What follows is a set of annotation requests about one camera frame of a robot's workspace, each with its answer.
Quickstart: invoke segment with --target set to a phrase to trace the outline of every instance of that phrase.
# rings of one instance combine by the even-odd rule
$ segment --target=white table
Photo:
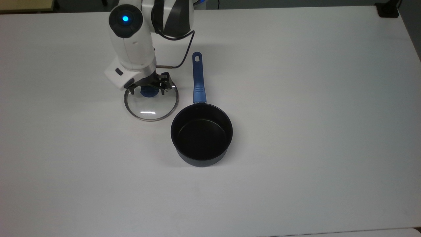
[[[108,13],[0,16],[0,236],[257,237],[421,226],[421,63],[374,6],[197,11],[208,102],[234,127],[192,167],[103,70]],[[154,35],[159,64],[187,39]],[[192,66],[170,70],[176,110]]]

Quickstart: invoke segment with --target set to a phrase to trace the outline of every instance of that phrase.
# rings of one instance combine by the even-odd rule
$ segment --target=black object
[[[123,72],[118,67],[115,69],[115,72],[120,76],[123,75]]]
[[[171,125],[171,139],[187,163],[206,167],[220,161],[232,140],[232,124],[220,108],[206,104],[202,55],[193,54],[194,104],[181,110]]]
[[[137,7],[123,4],[112,10],[108,23],[116,36],[130,38],[142,26],[143,15]]]
[[[390,0],[387,3],[375,3],[374,5],[377,8],[378,16],[382,18],[397,18],[399,16],[396,7],[398,2],[399,0]]]
[[[151,11],[152,25],[157,34],[181,38],[190,31],[189,0],[176,0],[164,28],[164,0],[155,0]]]

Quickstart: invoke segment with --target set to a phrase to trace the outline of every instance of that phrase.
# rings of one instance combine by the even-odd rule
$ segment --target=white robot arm
[[[192,0],[120,0],[109,15],[109,34],[117,57],[105,75],[120,90],[137,86],[153,86],[162,92],[171,89],[169,75],[155,71],[151,32],[177,40],[189,34],[192,25]]]

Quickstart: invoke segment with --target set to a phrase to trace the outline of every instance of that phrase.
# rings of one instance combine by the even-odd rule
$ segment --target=blue handle
[[[193,81],[195,90],[193,92],[193,103],[206,103],[205,83],[203,82],[202,54],[193,53]]]

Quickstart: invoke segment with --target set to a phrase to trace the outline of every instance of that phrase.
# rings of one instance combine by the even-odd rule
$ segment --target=saucepan
[[[232,140],[232,124],[226,113],[206,103],[202,59],[200,52],[193,53],[193,105],[181,110],[171,125],[178,154],[196,167],[220,161]]]

